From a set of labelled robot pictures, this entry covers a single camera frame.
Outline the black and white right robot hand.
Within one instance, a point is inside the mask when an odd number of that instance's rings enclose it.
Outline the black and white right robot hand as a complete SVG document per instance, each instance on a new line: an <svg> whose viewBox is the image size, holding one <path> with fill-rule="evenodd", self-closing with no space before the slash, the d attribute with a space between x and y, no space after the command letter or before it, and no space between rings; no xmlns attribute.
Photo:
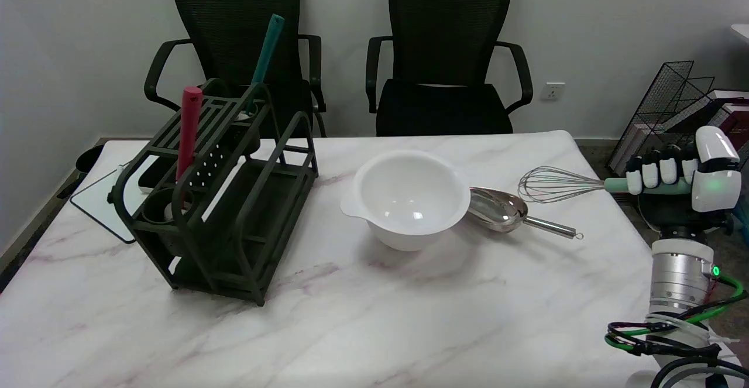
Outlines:
<svg viewBox="0 0 749 388"><path fill-rule="evenodd" d="M661 236L732 230L730 213L738 203L740 156L716 126L701 126L686 146L668 145L632 156L626 165L627 190L640 215Z"/></svg>

